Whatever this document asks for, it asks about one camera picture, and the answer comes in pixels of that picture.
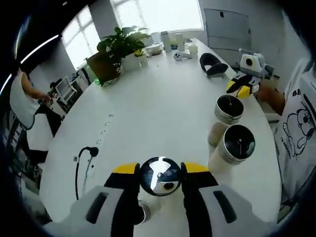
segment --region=white table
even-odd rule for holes
[[[199,57],[214,53],[197,41]],[[215,100],[225,93],[226,79],[208,79],[198,59],[176,62],[173,53],[149,59],[149,67],[122,75],[117,83],[101,88],[92,84],[72,107],[50,146],[41,179],[40,197],[53,221],[63,220],[75,202],[73,157],[81,148],[95,146],[102,138],[94,175],[86,192],[104,185],[112,170],[124,163],[143,163],[156,156],[207,165],[207,135],[214,121]],[[234,71],[229,69],[227,77]],[[275,144],[268,122],[253,96],[244,99],[240,124],[254,134],[253,155],[234,167],[229,175],[216,176],[252,203],[253,212],[264,221],[276,221],[281,181]],[[110,121],[104,129],[105,121]],[[100,132],[106,130],[105,136]],[[89,152],[79,168],[79,196]],[[142,189],[139,199],[149,195]],[[163,199],[159,213],[141,226],[135,236],[189,236],[182,192]]]

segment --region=black cable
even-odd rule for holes
[[[79,152],[78,160],[77,160],[77,166],[76,166],[76,176],[75,176],[75,188],[76,188],[76,199],[77,200],[79,199],[79,197],[78,197],[78,170],[79,170],[79,163],[80,163],[80,157],[81,157],[82,153],[85,150],[90,151],[90,155],[91,155],[90,159],[92,159],[93,157],[96,157],[99,154],[99,149],[97,147],[84,147]]]

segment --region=cartoon print on shirt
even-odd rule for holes
[[[312,124],[312,117],[306,109],[299,109],[296,113],[289,114],[286,122],[283,123],[283,129],[287,135],[292,157],[300,155],[305,149],[307,141],[315,131],[311,127]]]

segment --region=human arm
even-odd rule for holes
[[[260,89],[256,94],[262,101],[267,102],[278,115],[282,115],[285,107],[283,94],[263,84],[260,85]]]
[[[40,90],[37,90],[34,87],[32,87],[25,73],[22,74],[22,88],[24,92],[33,99],[44,99],[47,101],[51,101],[51,98],[44,92],[41,92]]]

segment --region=window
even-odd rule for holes
[[[202,30],[198,0],[111,0],[120,27],[151,32]]]
[[[78,69],[86,58],[98,52],[100,38],[88,6],[71,21],[62,36],[66,52],[75,69]]]

